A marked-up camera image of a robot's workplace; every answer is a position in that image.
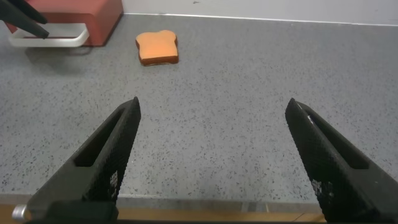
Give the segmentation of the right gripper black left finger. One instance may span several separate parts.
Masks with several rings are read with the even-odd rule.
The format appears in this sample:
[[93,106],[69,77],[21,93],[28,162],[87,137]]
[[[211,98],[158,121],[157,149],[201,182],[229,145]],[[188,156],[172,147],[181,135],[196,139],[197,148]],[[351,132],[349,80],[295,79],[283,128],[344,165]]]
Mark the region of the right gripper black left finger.
[[119,105],[27,203],[31,223],[116,223],[116,201],[141,120]]

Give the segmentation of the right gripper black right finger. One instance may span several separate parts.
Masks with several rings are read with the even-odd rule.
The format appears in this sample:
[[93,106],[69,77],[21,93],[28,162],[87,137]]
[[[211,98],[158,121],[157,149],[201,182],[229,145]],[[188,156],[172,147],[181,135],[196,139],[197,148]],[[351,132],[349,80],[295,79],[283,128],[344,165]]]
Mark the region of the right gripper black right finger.
[[309,106],[285,118],[326,221],[397,223],[397,181]]

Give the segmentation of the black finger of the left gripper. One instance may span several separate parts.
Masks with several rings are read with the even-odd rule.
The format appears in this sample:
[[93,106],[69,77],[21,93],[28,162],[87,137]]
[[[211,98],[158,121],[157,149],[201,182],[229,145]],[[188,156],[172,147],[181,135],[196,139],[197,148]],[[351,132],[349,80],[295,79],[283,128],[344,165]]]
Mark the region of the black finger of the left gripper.
[[1,20],[41,39],[49,36],[38,25],[46,24],[47,19],[25,0],[1,0]]
[[46,24],[47,19],[25,0],[7,0],[7,22],[10,24],[23,22]]

